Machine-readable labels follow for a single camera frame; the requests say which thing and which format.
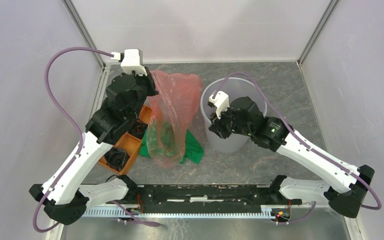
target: red plastic bag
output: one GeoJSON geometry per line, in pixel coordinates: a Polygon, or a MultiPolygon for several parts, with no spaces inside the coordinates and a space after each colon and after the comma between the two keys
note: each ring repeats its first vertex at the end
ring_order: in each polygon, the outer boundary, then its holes
{"type": "Polygon", "coordinates": [[[152,115],[146,145],[148,153],[163,167],[180,163],[185,137],[200,106],[203,83],[198,75],[151,71],[159,94],[148,98],[152,115]]]}

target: white wall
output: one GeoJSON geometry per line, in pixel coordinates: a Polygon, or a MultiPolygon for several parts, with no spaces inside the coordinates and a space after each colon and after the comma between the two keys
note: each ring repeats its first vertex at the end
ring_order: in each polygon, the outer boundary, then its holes
{"type": "MultiPolygon", "coordinates": [[[[42,239],[32,227],[32,184],[46,181],[77,143],[44,86],[57,51],[84,42],[61,1],[0,0],[0,240],[42,239]]],[[[99,67],[91,53],[55,62],[50,82],[63,107],[86,124],[99,67]]],[[[49,226],[40,213],[41,227],[49,226]]]]}
{"type": "Polygon", "coordinates": [[[297,60],[329,0],[73,0],[98,49],[144,62],[297,60]]]}
{"type": "Polygon", "coordinates": [[[384,239],[384,1],[340,1],[303,73],[330,152],[376,171],[383,208],[359,217],[366,239],[384,239]]]}

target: plastic bucket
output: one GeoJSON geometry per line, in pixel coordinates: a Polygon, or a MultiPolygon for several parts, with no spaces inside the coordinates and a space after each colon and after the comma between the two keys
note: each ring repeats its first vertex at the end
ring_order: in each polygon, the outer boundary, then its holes
{"type": "MultiPolygon", "coordinates": [[[[200,108],[205,123],[206,139],[208,140],[209,144],[219,152],[233,153],[241,149],[245,143],[247,143],[250,137],[239,134],[232,134],[230,137],[222,139],[218,137],[214,132],[208,130],[211,125],[210,115],[215,112],[215,109],[207,105],[208,99],[211,94],[213,94],[220,87],[223,80],[224,78],[219,79],[205,88],[201,95],[200,108]]],[[[220,91],[223,91],[229,95],[229,104],[237,98],[246,96],[250,97],[257,104],[260,112],[266,116],[267,103],[264,101],[263,97],[260,95],[252,82],[238,77],[230,77],[221,87],[220,91]]]]}

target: gray floor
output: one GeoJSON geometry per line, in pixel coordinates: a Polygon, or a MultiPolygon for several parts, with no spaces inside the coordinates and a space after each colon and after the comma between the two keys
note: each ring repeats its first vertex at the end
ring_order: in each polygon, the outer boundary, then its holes
{"type": "MultiPolygon", "coordinates": [[[[268,99],[287,117],[289,124],[308,140],[325,148],[307,88],[295,63],[178,63],[150,64],[147,67],[167,73],[197,74],[204,88],[229,73],[247,72],[256,78],[268,99]]],[[[113,65],[108,79],[120,73],[119,65],[113,65]]],[[[269,109],[267,115],[274,116],[274,113],[269,109]]],[[[199,110],[189,130],[205,150],[199,165],[187,161],[183,165],[162,168],[150,158],[139,157],[128,176],[137,184],[269,184],[276,175],[318,179],[291,159],[259,148],[251,141],[233,154],[215,151],[206,140],[204,120],[199,110]]],[[[100,184],[111,174],[111,171],[96,165],[83,182],[100,184]]]]}
{"type": "MultiPolygon", "coordinates": [[[[292,218],[306,209],[293,209],[292,218]]],[[[150,218],[160,227],[124,225],[113,218],[85,217],[65,227],[61,240],[349,240],[343,220],[316,209],[305,221],[276,226],[268,219],[150,218]]]]}

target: orange tray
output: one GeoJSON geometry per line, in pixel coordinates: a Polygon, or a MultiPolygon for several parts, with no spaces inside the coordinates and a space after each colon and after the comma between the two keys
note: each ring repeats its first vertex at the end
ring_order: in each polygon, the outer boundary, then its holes
{"type": "MultiPolygon", "coordinates": [[[[140,113],[139,119],[144,123],[149,124],[151,119],[152,110],[148,106],[143,106],[140,113]]],[[[132,168],[133,164],[136,162],[136,158],[139,155],[139,150],[141,149],[142,140],[130,135],[129,133],[125,133],[118,142],[114,145],[115,148],[121,148],[126,150],[127,154],[130,156],[127,160],[126,165],[123,167],[121,171],[117,171],[116,169],[108,166],[107,160],[105,157],[101,157],[98,161],[98,164],[104,166],[105,168],[113,171],[118,175],[125,175],[132,168]]]]}

